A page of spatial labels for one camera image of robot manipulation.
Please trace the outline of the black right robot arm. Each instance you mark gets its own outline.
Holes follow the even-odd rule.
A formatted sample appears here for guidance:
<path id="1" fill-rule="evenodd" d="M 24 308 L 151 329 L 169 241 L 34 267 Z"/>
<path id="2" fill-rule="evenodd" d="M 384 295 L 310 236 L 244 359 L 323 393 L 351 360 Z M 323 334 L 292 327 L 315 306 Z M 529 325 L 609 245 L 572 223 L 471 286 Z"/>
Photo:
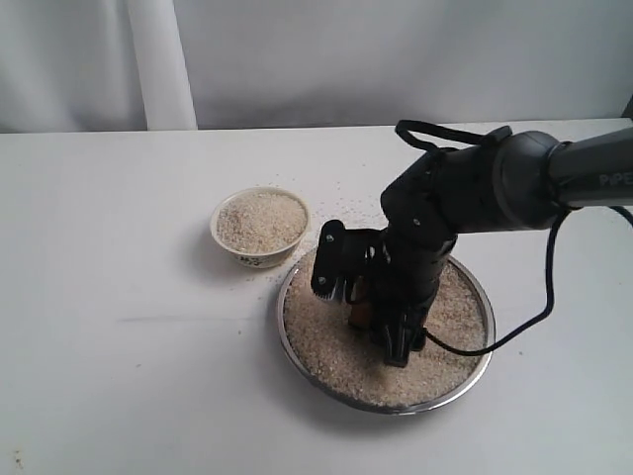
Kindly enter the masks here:
<path id="1" fill-rule="evenodd" d="M 381 194 L 388 225 L 370 275 L 371 338 L 404 367 L 431 340 L 425 320 L 458 236 L 545 230 L 583 207 L 624 218 L 632 203 L 632 133 L 579 142 L 503 126 L 484 135 L 402 120 L 420 158 Z"/>

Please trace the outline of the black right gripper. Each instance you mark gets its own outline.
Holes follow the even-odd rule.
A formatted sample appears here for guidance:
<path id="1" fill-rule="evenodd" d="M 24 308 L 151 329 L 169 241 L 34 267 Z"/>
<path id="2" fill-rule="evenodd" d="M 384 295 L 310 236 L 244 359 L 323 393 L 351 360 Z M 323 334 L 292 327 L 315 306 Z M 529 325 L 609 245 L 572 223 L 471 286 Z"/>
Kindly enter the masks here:
<path id="1" fill-rule="evenodd" d="M 424 325 L 457 236 L 499 230 L 495 154 L 440 148 L 415 161 L 381 194 L 388 220 L 370 278 L 370 340 L 383 362 L 406 367 L 426 343 Z"/>

